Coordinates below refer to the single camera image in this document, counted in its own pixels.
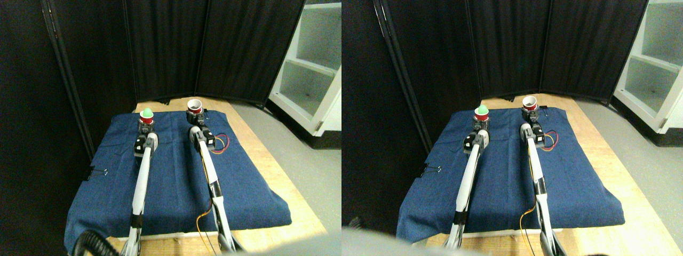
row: black baseboard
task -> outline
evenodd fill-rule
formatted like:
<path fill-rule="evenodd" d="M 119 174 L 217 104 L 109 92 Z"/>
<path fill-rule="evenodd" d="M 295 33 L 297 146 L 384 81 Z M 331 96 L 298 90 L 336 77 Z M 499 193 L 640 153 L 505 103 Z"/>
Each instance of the black baseboard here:
<path fill-rule="evenodd" d="M 290 117 L 284 110 L 270 100 L 266 101 L 266 108 L 273 113 L 294 135 L 316 150 L 341 149 L 342 132 L 339 130 L 326 130 L 321 137 L 315 137 L 308 133 L 299 123 Z"/>
<path fill-rule="evenodd" d="M 612 98 L 612 106 L 617 109 L 624 118 L 643 136 L 649 138 L 658 147 L 683 147 L 683 128 L 669 128 L 667 133 L 654 132 L 638 115 L 633 113 L 623 102 Z"/>

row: white bookshelf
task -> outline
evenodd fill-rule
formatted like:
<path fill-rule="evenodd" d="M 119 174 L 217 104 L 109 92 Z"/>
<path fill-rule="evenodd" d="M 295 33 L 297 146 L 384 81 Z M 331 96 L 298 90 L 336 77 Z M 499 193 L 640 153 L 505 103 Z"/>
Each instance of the white bookshelf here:
<path fill-rule="evenodd" d="M 682 24 L 683 0 L 649 2 L 614 93 L 657 133 L 678 125 L 670 117 L 683 104 Z"/>
<path fill-rule="evenodd" d="M 313 136 L 342 130 L 341 25 L 339 0 L 308 1 L 270 93 Z"/>

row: shelf compartment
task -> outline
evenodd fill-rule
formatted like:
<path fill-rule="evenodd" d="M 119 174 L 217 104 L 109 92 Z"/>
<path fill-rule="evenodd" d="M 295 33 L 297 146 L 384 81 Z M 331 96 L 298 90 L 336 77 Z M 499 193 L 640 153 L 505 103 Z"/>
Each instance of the shelf compartment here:
<path fill-rule="evenodd" d="M 285 61 L 288 63 L 294 64 L 294 65 L 300 66 L 302 68 L 308 68 L 310 70 L 322 73 L 326 76 L 334 77 L 335 74 L 337 73 L 336 70 L 333 70 L 333 69 L 328 68 L 326 66 L 319 65 L 317 63 L 310 62 L 310 61 L 307 61 L 304 59 L 286 59 Z"/>
<path fill-rule="evenodd" d="M 678 72 L 681 70 L 681 66 L 679 66 L 679 65 L 676 65 L 674 63 L 669 63 L 669 62 L 663 61 L 661 59 L 657 59 L 657 58 L 650 57 L 647 55 L 634 54 L 634 55 L 631 55 L 631 59 L 637 59 L 639 61 L 646 62 L 650 65 L 658 66 L 660 68 L 663 68 L 665 70 L 668 70 L 668 71 L 676 73 L 676 74 L 678 74 Z"/>
<path fill-rule="evenodd" d="M 652 63 L 651 59 L 644 61 L 632 55 L 624 89 L 656 113 L 671 91 L 677 75 L 677 72 Z"/>
<path fill-rule="evenodd" d="M 338 70 L 342 64 L 342 4 L 306 5 L 296 58 Z"/>
<path fill-rule="evenodd" d="M 333 76 L 316 72 L 292 61 L 285 62 L 279 92 L 309 115 L 316 114 Z"/>
<path fill-rule="evenodd" d="M 650 4 L 645 17 L 643 55 L 683 66 L 681 20 L 683 4 L 680 2 Z"/>

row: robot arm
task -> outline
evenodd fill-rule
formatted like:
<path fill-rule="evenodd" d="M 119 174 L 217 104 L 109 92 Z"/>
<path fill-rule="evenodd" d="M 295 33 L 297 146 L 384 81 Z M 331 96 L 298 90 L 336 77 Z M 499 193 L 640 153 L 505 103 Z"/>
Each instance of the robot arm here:
<path fill-rule="evenodd" d="M 475 110 L 474 130 L 463 141 L 463 151 L 470 154 L 465 166 L 465 172 L 460 182 L 458 197 L 456 197 L 456 213 L 451 225 L 451 233 L 443 244 L 447 248 L 460 248 L 462 245 L 462 232 L 467 222 L 469 199 L 474 186 L 474 178 L 477 172 L 477 162 L 484 148 L 488 145 L 488 109 L 481 105 Z"/>
<path fill-rule="evenodd" d="M 545 133 L 538 120 L 538 105 L 536 98 L 527 96 L 522 101 L 522 116 L 526 123 L 520 127 L 520 137 L 527 145 L 529 150 L 529 164 L 531 166 L 531 176 L 533 178 L 533 191 L 536 197 L 536 212 L 538 222 L 541 227 L 541 247 L 545 255 L 566 255 L 564 248 L 557 240 L 557 236 L 550 225 L 550 211 L 548 210 L 548 193 L 546 182 L 543 178 L 541 162 L 538 158 L 537 147 L 545 144 Z"/>
<path fill-rule="evenodd" d="M 223 193 L 221 185 L 216 175 L 216 169 L 211 160 L 209 150 L 214 149 L 216 137 L 211 133 L 204 123 L 204 109 L 199 100 L 190 100 L 187 103 L 187 120 L 194 125 L 190 128 L 190 142 L 201 154 L 201 160 L 206 167 L 206 177 L 208 182 L 209 195 L 211 196 L 212 209 L 214 210 L 214 222 L 219 234 L 219 243 L 223 252 L 234 252 L 241 250 L 239 243 L 232 237 L 230 227 L 227 224 L 227 215 L 223 207 Z"/>
<path fill-rule="evenodd" d="M 122 255 L 138 255 L 140 253 L 140 233 L 142 232 L 142 215 L 145 212 L 145 194 L 147 194 L 147 180 L 150 174 L 152 153 L 159 144 L 154 133 L 154 114 L 150 109 L 140 112 L 137 130 L 139 135 L 133 145 L 133 154 L 140 160 L 140 171 L 133 194 L 133 212 L 130 214 L 130 231 L 128 241 L 124 245 Z"/>

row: gray carpet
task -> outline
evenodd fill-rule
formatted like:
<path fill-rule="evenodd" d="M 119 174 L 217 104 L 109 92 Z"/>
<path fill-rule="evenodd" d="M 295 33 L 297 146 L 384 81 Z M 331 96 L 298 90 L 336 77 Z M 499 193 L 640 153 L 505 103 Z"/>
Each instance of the gray carpet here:
<path fill-rule="evenodd" d="M 272 115 L 231 101 L 275 157 L 328 232 L 342 229 L 342 151 L 314 150 Z"/>
<path fill-rule="evenodd" d="M 683 148 L 657 147 L 614 108 L 576 99 L 683 248 Z"/>

